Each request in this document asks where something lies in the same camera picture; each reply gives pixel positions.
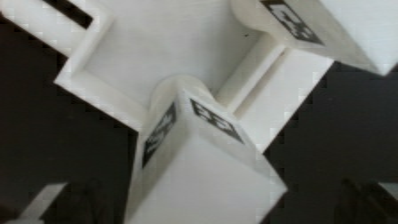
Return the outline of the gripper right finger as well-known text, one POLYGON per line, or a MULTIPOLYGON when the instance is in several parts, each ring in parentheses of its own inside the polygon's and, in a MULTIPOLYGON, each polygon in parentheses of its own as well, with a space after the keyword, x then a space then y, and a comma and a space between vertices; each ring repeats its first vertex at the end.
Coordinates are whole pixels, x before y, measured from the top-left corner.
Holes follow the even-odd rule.
POLYGON ((398 224, 398 182, 341 181, 336 224, 398 224))

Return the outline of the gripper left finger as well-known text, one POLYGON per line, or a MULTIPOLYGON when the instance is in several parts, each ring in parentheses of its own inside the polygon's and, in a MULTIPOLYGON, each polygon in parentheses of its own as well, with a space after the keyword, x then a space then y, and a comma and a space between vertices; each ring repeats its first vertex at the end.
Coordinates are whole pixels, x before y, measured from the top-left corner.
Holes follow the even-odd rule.
POLYGON ((113 224, 113 208, 97 181, 50 184, 10 224, 113 224))

